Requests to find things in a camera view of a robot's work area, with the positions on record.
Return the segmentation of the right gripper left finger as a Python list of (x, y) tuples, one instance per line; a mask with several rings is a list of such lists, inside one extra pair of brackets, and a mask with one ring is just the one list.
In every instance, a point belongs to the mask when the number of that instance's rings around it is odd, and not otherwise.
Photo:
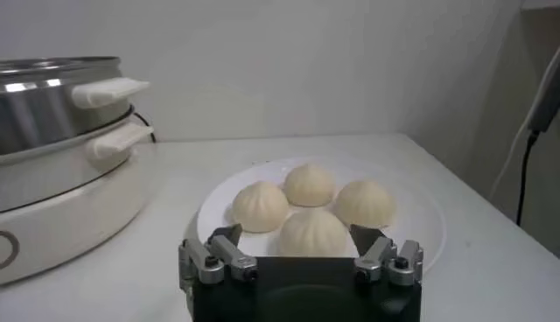
[(187, 238), (178, 246), (179, 288), (188, 291), (195, 282), (204, 285), (220, 284), (230, 276), (241, 282), (252, 282), (258, 278), (255, 257), (246, 255), (237, 248), (242, 226), (216, 228), (205, 243)]

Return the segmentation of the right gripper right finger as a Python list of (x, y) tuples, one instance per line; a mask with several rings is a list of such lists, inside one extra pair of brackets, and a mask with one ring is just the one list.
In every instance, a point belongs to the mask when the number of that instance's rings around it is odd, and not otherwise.
[(417, 241), (406, 240), (398, 248), (377, 228), (350, 225), (350, 235), (359, 257), (355, 258), (355, 279), (372, 284), (384, 277), (393, 285), (408, 287), (423, 280), (424, 249)]

